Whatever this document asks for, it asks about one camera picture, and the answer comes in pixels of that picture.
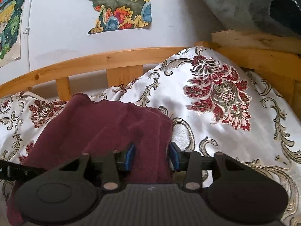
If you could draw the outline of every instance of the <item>white cable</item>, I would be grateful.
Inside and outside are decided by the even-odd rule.
[[[30,18],[30,9],[31,9],[31,2],[32,0],[29,0],[29,8],[28,8],[28,17],[27,17],[27,21],[26,21],[26,28],[25,28],[25,31],[23,32],[23,34],[25,34],[25,47],[27,48],[27,62],[28,62],[28,67],[29,67],[29,71],[30,70],[30,61],[29,61],[29,38],[28,38],[28,33],[29,33],[29,18]]]

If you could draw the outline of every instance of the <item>maroon towel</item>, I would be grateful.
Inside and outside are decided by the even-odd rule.
[[[24,165],[48,170],[82,153],[98,156],[123,150],[133,141],[136,155],[129,182],[170,182],[166,150],[171,134],[172,121],[157,109],[106,100],[93,102],[84,94],[76,94],[43,130]],[[14,206],[16,187],[7,208],[13,226],[23,222]]]

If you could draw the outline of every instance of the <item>ribbed black surface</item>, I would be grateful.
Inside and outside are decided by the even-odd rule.
[[[185,193],[176,184],[129,184],[103,197],[87,217],[66,226],[238,226],[215,215],[198,194]],[[280,222],[265,226],[283,226]]]

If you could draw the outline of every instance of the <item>wood grain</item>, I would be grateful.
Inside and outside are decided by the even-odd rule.
[[[228,47],[251,47],[301,53],[301,40],[258,31],[219,31],[212,33],[212,42]]]
[[[198,41],[194,44],[195,47],[202,46],[202,47],[207,47],[213,50],[216,50],[220,47],[218,43],[214,42],[209,42],[209,41]]]
[[[216,51],[240,67],[275,73],[301,81],[301,58],[295,53],[240,47],[220,47]]]
[[[109,87],[127,85],[133,79],[143,75],[143,65],[120,67],[106,70]]]
[[[69,101],[71,98],[69,77],[56,79],[55,82],[57,85],[58,96],[60,100]]]
[[[40,68],[0,85],[0,98],[28,87],[77,74],[126,66],[160,63],[184,47],[151,47],[99,53]]]
[[[255,70],[255,72],[259,74],[261,78],[267,80],[273,88],[281,93],[289,105],[292,104],[295,86],[294,79],[261,70]]]
[[[301,82],[295,82],[294,95],[291,107],[298,116],[298,118],[301,120]]]
[[[301,54],[301,40],[262,32],[220,31],[212,34],[212,41],[221,46],[272,49]],[[287,68],[286,61],[283,63],[283,68]],[[256,71],[284,96],[301,119],[301,82],[294,81],[290,75],[283,77],[267,71]]]

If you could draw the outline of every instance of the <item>black mount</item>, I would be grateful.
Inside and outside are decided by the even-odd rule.
[[[97,159],[83,154],[49,171],[0,161],[0,167],[6,170],[0,173],[0,179],[27,180],[15,196],[26,221],[61,225],[91,213],[106,194],[123,193],[127,187],[124,177],[131,170],[134,155],[135,146],[130,144],[122,152],[113,151]],[[174,170],[186,171],[178,188],[201,195],[216,215],[243,224],[280,221],[288,195],[277,182],[221,152],[204,157],[170,143],[168,156]],[[204,170],[212,171],[213,183],[208,188],[202,186]]]

